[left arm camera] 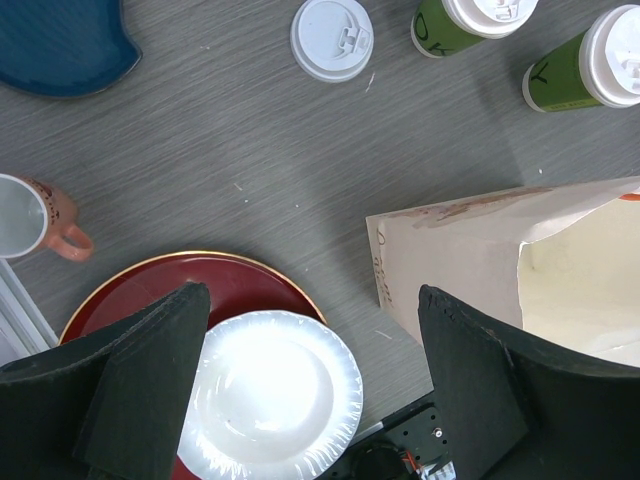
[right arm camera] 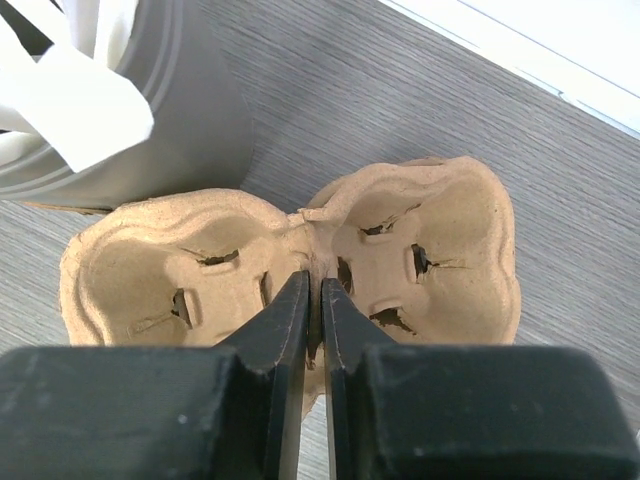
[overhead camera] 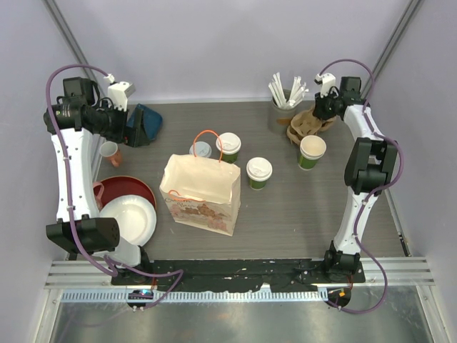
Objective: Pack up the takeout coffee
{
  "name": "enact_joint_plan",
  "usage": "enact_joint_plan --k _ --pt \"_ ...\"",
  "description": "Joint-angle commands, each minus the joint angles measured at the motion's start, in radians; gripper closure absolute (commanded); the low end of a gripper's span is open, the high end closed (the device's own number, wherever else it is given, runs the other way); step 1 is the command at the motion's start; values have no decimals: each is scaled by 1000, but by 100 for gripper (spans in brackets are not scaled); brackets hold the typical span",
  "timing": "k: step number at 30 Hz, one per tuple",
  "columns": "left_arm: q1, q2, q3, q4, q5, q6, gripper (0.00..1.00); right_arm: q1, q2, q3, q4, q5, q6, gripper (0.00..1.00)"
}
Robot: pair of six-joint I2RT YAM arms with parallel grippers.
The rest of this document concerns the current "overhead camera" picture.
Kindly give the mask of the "brown pulp cup carrier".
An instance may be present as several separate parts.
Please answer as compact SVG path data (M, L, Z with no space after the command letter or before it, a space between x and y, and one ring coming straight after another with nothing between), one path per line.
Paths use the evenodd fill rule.
M290 121L286 130L286 136L292 144L300 145L305 136L319 135L330 129L335 123L337 117L334 116L328 120L322 120L313 115L315 106L303 110L296 114Z

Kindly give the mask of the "white plastic lid stack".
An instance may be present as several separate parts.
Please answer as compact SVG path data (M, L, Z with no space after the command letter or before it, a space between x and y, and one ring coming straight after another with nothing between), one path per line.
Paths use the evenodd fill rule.
M204 158L210 158L212 155L212 148L208 143L204 141L197 141L195 144L191 145L189 154Z

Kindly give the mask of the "bear print paper bag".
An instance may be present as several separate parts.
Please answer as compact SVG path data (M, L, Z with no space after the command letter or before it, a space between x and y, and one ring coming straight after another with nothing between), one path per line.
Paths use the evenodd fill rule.
M191 154L172 154L159 190L174 221L232 236L241 206L241 169Z

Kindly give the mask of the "white plastic cup lid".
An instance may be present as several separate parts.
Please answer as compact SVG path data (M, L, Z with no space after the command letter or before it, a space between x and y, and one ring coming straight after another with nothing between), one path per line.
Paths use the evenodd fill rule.
M268 180L272 173L273 167L269 160L263 157L254 157L246 165L248 177L256 182Z

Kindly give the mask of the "green paper cup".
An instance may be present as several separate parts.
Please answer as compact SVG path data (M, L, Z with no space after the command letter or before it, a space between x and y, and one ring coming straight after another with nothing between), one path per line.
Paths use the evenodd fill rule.
M232 150L224 149L221 160L226 163L233 164L238 159L239 151L240 151L240 149L232 149Z
M258 179L254 179L251 177L248 178L248 184L254 190L263 189L266 186L267 182L268 182L268 179L258 180Z

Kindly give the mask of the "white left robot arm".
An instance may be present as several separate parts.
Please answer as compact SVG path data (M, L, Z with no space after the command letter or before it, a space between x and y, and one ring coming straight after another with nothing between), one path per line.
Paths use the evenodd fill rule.
M128 265L128 278L143 285L151 279L151 266L141 261L141 247L121 237L114 218L101 217L92 187L94 136L133 146L137 136L144 133L141 124L127 124L128 98L135 86L127 81L117 82L112 75L106 80L109 87L107 95L102 97L98 84L91 79L64 79L64 95L50 104L44 114L59 180L56 221L46 225L46 235L68 253L108 256Z

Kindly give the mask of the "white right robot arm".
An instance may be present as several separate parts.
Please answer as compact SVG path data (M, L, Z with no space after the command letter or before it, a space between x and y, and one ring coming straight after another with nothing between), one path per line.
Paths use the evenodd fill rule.
M368 216L382 188L390 184L398 148L380 132L370 104L361 96L361 78L345 76L339 86L330 73L317 74L313 116L340 117L350 129L354 145L344 171L348 198L340 228L326 251L322 272L330 282L355 275L361 267L361 239Z

